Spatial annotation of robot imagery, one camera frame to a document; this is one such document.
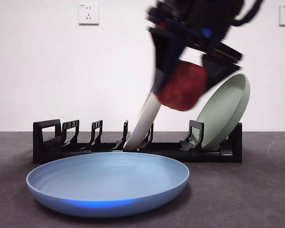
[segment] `plate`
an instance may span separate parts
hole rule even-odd
[[[197,121],[203,122],[203,150],[218,146],[236,127],[248,105],[250,84],[244,74],[229,78],[208,100]],[[199,131],[192,129],[190,142],[195,144]]]
[[[183,163],[158,155],[104,152],[52,161],[32,170],[28,189],[44,206],[88,218],[122,217],[160,207],[186,186]]]
[[[155,117],[161,107],[156,95],[150,90],[147,99],[145,100],[138,118],[130,133],[130,137],[125,142],[123,149],[125,151],[135,151],[147,135]]]

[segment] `dark gray surface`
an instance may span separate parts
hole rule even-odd
[[[185,134],[177,133],[178,139]],[[154,137],[170,141],[173,135]],[[107,141],[118,138],[121,133],[104,133]],[[186,163],[187,187],[161,208],[125,218],[86,219],[36,202],[25,183],[38,166],[32,164],[32,133],[0,133],[0,228],[285,228],[285,133],[244,133],[243,147],[242,164]]]

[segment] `black dish rack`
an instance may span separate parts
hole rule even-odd
[[[42,129],[55,127],[55,137],[47,141],[43,140]],[[70,141],[66,141],[67,130],[76,128],[75,135]],[[123,137],[117,142],[101,142],[103,121],[92,123],[91,139],[87,143],[78,142],[79,120],[60,123],[59,119],[33,123],[33,162],[47,163],[61,158],[99,153],[99,152],[125,152],[124,143],[128,134],[128,121],[123,125]],[[195,144],[189,142],[192,128],[199,130],[199,139]],[[238,123],[232,133],[220,143],[214,150],[202,150],[201,144],[204,138],[204,123],[190,120],[188,135],[179,142],[152,142],[153,124],[145,139],[136,150],[170,157],[182,162],[242,162],[242,124]]]

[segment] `sage green plate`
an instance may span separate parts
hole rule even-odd
[[[197,121],[205,124],[203,150],[218,146],[242,118],[250,97],[250,84],[244,74],[229,78],[208,100]],[[199,131],[192,129],[190,143],[195,144]]]

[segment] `light blue plate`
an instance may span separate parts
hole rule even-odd
[[[189,170],[171,158],[134,152],[105,152],[41,165],[26,178],[44,206],[73,216],[122,217],[149,211],[184,189]]]

